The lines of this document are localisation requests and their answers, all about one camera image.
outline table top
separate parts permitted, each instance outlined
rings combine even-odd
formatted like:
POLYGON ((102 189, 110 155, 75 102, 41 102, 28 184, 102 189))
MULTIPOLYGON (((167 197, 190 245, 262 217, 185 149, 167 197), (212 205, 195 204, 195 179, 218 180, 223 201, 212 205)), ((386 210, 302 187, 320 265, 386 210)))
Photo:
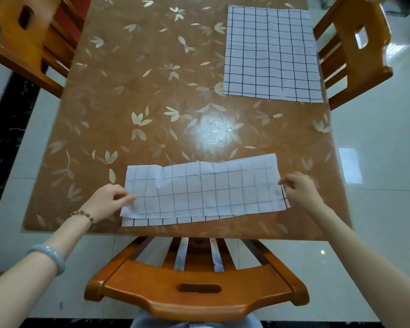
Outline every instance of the table top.
MULTIPOLYGON (((54 231, 128 165, 221 162, 275 153, 312 177, 351 225, 328 103, 223 95, 228 5, 307 9, 306 0, 93 0, 23 228, 54 231)), ((296 208, 95 233, 322 240, 296 208)))

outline grid paper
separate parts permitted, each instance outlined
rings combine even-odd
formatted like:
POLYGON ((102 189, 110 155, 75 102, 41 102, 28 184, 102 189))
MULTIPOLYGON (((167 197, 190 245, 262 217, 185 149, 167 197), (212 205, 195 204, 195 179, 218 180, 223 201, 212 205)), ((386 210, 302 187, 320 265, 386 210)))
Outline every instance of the grid paper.
POLYGON ((323 103, 308 10, 230 5, 223 93, 323 103))
POLYGON ((164 225, 283 210, 289 205, 279 178, 275 154, 221 164, 128 166, 125 188, 137 199, 122 208, 122 225, 131 225, 131 218, 164 225))

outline right hand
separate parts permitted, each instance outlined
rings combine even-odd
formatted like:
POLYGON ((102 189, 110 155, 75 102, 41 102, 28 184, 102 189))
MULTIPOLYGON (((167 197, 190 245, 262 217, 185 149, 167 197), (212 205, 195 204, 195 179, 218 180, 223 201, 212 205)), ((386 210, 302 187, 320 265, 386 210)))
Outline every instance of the right hand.
POLYGON ((298 206, 308 213, 323 205, 323 200, 308 175, 295 171, 281 178, 278 184, 284 186, 291 205, 298 206))

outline hand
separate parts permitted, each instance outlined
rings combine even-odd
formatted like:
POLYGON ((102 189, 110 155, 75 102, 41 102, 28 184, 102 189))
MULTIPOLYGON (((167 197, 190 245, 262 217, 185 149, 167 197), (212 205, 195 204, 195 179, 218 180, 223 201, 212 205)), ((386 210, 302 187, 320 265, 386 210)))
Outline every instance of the hand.
POLYGON ((281 178, 278 184, 284 185, 290 204, 295 204, 295 206, 301 207, 308 213, 312 213, 313 210, 320 208, 323 204, 316 186, 308 175, 295 171, 281 178))
POLYGON ((107 184, 98 189, 80 210, 89 213, 94 222, 102 221, 123 206, 134 202, 136 195, 130 195, 118 184, 107 184))

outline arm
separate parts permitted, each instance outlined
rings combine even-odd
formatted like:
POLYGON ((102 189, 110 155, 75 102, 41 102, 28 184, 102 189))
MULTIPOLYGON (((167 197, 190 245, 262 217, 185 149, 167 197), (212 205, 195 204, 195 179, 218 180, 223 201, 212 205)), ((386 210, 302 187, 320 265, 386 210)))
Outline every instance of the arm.
POLYGON ((304 209, 327 236, 344 268, 386 328, 410 327, 410 278, 372 251, 323 203, 301 173, 281 179, 290 203, 304 209))
MULTIPOLYGON (((98 189, 80 208, 91 214, 97 223, 106 219, 135 196, 120 185, 106 185, 98 189)), ((83 215, 73 215, 44 243, 67 259, 77 242, 91 227, 83 215)), ((0 327, 19 327, 38 299, 55 278, 56 265, 47 255, 32 252, 0 276, 0 327)))

